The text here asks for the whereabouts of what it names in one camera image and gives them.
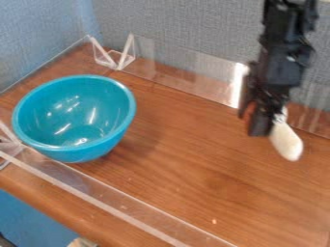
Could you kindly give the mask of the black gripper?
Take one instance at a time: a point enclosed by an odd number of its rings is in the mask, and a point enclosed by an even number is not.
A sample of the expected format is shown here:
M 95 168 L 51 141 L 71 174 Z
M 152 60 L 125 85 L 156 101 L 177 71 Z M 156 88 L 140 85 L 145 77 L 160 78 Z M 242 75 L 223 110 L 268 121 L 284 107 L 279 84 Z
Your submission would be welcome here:
M 238 117 L 247 118 L 247 134 L 254 137 L 270 135 L 275 114 L 282 113 L 290 89 L 302 84 L 314 55 L 306 38 L 292 42 L 260 38 L 259 43 L 259 57 L 248 64 L 238 103 Z

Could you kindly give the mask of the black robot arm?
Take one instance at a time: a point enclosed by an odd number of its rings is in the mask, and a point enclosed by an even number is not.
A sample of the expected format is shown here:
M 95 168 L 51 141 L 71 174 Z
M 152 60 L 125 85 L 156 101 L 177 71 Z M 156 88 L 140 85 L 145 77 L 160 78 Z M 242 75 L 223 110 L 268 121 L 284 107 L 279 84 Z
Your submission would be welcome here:
M 264 0 L 260 51 L 258 60 L 248 63 L 238 105 L 248 136 L 270 135 L 290 90 L 302 85 L 314 55 L 307 33 L 315 29 L 316 4 L 318 0 Z

